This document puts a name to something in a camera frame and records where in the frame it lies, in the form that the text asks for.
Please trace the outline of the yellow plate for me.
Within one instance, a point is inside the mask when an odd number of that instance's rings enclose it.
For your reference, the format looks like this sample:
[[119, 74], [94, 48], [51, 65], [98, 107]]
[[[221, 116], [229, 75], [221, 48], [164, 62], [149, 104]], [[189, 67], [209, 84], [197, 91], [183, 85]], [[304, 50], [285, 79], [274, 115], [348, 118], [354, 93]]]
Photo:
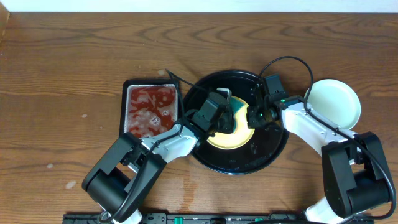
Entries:
[[232, 134], [216, 133], [214, 137], [209, 137], [207, 142], [223, 150], [237, 149], [245, 145], [254, 134], [254, 129], [248, 128], [246, 114], [239, 114], [234, 117], [236, 129]]

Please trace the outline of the green scrubbing sponge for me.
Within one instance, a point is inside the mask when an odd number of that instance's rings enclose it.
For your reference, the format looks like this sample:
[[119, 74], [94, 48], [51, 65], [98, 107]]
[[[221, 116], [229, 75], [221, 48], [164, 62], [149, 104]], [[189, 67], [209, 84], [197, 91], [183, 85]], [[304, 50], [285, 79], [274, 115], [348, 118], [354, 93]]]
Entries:
[[248, 104], [237, 96], [231, 97], [230, 105], [232, 107], [234, 116], [247, 113]]

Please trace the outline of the light blue plate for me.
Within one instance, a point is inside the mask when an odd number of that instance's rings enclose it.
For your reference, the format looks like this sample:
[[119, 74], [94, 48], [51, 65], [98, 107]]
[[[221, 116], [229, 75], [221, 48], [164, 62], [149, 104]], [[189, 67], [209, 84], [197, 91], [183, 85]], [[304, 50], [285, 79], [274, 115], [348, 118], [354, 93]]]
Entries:
[[361, 103], [356, 92], [347, 84], [324, 79], [313, 84], [305, 96], [312, 108], [343, 129], [355, 127], [361, 116]]

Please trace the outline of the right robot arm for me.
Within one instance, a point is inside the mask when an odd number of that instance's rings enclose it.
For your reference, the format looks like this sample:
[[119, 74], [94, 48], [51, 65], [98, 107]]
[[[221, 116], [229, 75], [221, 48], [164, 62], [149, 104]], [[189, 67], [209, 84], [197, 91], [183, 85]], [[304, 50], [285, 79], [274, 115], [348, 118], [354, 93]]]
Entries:
[[379, 138], [357, 134], [319, 115], [301, 96], [285, 91], [256, 90], [248, 108], [248, 126], [277, 131], [276, 147], [295, 134], [322, 157], [325, 196], [308, 207], [310, 223], [384, 220], [396, 209], [396, 190]]

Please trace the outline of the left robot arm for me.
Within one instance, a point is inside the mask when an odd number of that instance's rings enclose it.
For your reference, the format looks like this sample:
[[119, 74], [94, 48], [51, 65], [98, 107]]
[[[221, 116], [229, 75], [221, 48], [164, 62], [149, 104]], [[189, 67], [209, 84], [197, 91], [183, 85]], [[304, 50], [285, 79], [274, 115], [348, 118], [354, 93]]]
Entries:
[[182, 116], [173, 127], [149, 138], [124, 133], [83, 179], [82, 188], [104, 210], [100, 223], [139, 223], [139, 207], [165, 166], [189, 155], [220, 131], [233, 129], [229, 103], [207, 100], [199, 110]]

